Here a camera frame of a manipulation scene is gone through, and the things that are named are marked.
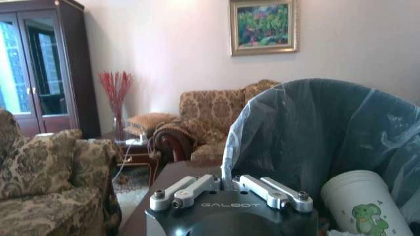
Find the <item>glass cabinet door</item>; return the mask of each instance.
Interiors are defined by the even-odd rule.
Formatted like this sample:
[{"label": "glass cabinet door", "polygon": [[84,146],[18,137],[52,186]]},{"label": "glass cabinet door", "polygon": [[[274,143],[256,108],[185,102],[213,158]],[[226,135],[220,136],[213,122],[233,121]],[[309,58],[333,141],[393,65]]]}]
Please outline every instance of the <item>glass cabinet door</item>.
[{"label": "glass cabinet door", "polygon": [[60,25],[53,10],[17,13],[41,132],[74,127]]},{"label": "glass cabinet door", "polygon": [[34,117],[14,14],[0,15],[0,108],[16,117]]},{"label": "glass cabinet door", "polygon": [[57,40],[52,17],[24,19],[34,83],[42,115],[66,114]]}]

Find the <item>vase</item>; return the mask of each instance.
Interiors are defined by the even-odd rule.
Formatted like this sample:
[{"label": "vase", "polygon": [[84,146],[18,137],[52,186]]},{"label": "vase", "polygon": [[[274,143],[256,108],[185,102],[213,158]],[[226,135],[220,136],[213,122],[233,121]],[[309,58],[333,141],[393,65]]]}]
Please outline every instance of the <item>vase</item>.
[{"label": "vase", "polygon": [[121,108],[114,110],[113,116],[114,141],[125,141]]}]

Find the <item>coffee table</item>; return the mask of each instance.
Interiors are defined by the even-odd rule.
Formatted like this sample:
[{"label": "coffee table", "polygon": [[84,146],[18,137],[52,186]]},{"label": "coffee table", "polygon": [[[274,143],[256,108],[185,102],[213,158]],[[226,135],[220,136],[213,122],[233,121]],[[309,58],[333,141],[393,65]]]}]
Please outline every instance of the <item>coffee table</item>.
[{"label": "coffee table", "polygon": [[189,161],[180,161],[166,164],[154,184],[149,188],[140,204],[136,207],[118,235],[144,236],[145,235],[145,214],[144,210],[149,207],[149,198],[157,189],[165,189],[185,176],[201,176],[204,174],[220,176],[220,166],[209,164],[193,164]]}]

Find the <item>wooden table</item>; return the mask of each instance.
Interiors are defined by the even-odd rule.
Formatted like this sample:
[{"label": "wooden table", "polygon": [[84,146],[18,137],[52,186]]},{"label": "wooden table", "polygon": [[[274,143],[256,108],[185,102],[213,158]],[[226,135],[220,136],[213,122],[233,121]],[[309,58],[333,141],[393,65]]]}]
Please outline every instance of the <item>wooden table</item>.
[{"label": "wooden table", "polygon": [[144,236],[145,235],[145,214],[144,210],[149,207],[149,198],[157,189],[165,189],[185,176],[201,176],[204,174],[220,176],[220,166],[193,165],[189,161],[166,164],[153,186],[146,192],[136,210],[133,211],[118,235]]},{"label": "wooden table", "polygon": [[[114,140],[114,133],[109,132],[101,136],[102,139]],[[126,139],[137,138],[133,136],[126,135]],[[118,147],[122,149],[124,157],[128,151],[129,145],[125,143],[116,143]],[[160,160],[158,158],[152,158],[148,153],[146,144],[142,145],[132,145],[129,148],[129,152],[126,155],[125,167],[133,166],[148,166],[149,168],[149,187],[152,186],[154,179],[156,179],[156,172],[158,169]]]}]

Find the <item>picture frame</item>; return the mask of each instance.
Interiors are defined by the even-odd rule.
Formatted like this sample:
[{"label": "picture frame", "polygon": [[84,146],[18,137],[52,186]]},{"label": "picture frame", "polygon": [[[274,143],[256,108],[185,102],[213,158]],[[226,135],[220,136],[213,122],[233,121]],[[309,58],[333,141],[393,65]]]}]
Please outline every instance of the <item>picture frame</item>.
[{"label": "picture frame", "polygon": [[230,55],[297,51],[297,0],[229,0]]}]

